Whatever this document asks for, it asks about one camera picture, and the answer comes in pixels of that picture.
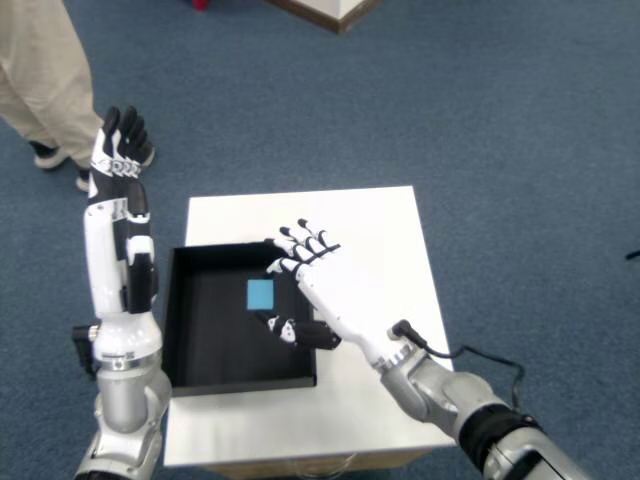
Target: white table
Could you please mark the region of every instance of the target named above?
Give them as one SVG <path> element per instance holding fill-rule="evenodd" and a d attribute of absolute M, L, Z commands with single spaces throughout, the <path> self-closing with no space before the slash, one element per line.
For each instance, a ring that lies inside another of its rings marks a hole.
<path fill-rule="evenodd" d="M 261 241 L 298 218 L 382 278 L 397 318 L 448 351 L 412 187 L 190 199 L 186 245 Z M 450 362 L 443 364 L 451 368 Z M 360 351 L 317 351 L 314 388 L 173 398 L 165 466 L 224 465 L 453 445 L 406 416 Z"/>

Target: sneaker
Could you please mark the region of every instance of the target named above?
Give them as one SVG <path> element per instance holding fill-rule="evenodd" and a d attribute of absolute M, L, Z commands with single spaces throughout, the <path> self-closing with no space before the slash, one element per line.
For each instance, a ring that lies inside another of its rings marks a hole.
<path fill-rule="evenodd" d="M 33 163 L 42 170 L 54 170 L 69 158 L 59 147 L 51 148 L 38 142 L 29 142 L 36 152 Z"/>
<path fill-rule="evenodd" d="M 76 178 L 76 187 L 82 192 L 89 193 L 89 172 L 87 168 L 78 168 L 78 178 Z"/>

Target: white shoe sole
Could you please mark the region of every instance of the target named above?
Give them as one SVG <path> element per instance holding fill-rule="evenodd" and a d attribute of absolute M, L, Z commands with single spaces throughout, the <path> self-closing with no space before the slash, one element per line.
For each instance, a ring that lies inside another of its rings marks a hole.
<path fill-rule="evenodd" d="M 50 157 L 38 157 L 36 155 L 33 158 L 33 163 L 36 164 L 36 167 L 42 170 L 53 170 L 64 162 L 67 157 L 68 155 L 63 152 L 61 148 L 58 148 L 58 151 Z"/>

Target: black tray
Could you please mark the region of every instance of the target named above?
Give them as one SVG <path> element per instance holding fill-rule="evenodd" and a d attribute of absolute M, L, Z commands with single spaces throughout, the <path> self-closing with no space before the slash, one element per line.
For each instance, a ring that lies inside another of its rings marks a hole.
<path fill-rule="evenodd" d="M 173 250 L 163 369 L 174 396 L 312 387 L 315 352 L 287 345 L 247 310 L 247 281 L 282 251 L 266 243 Z M 293 279 L 274 278 L 278 313 L 311 321 Z"/>

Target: beige pants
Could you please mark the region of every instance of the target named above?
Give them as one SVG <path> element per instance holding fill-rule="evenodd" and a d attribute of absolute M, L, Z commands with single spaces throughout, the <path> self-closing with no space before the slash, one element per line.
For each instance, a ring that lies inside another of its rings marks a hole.
<path fill-rule="evenodd" d="M 62 0 L 0 0 L 0 116 L 26 140 L 89 166 L 102 120 Z"/>

